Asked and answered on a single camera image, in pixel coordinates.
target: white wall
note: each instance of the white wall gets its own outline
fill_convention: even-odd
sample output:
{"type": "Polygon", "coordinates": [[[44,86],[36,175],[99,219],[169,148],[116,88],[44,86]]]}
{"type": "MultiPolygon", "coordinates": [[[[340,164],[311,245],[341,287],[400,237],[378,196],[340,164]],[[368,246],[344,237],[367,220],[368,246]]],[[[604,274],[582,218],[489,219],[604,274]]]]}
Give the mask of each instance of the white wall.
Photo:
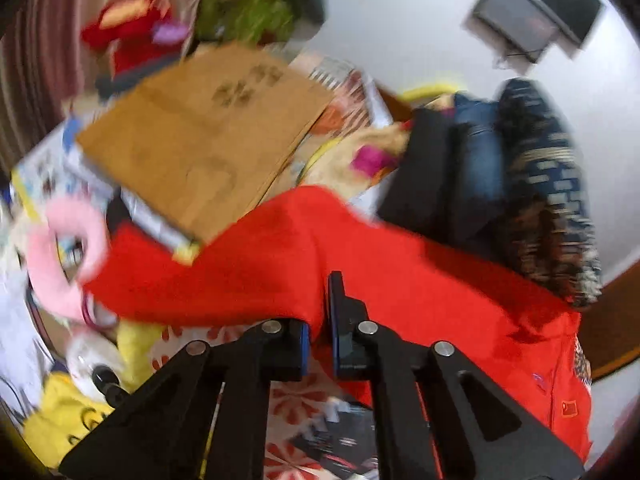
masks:
{"type": "MultiPolygon", "coordinates": [[[[328,0],[310,48],[351,60],[396,91],[446,81],[489,98],[518,73],[494,68],[496,51],[463,25],[476,1],[328,0]]],[[[526,75],[574,133],[609,281],[640,257],[640,49],[606,4],[573,59],[552,46],[526,75]]]]}

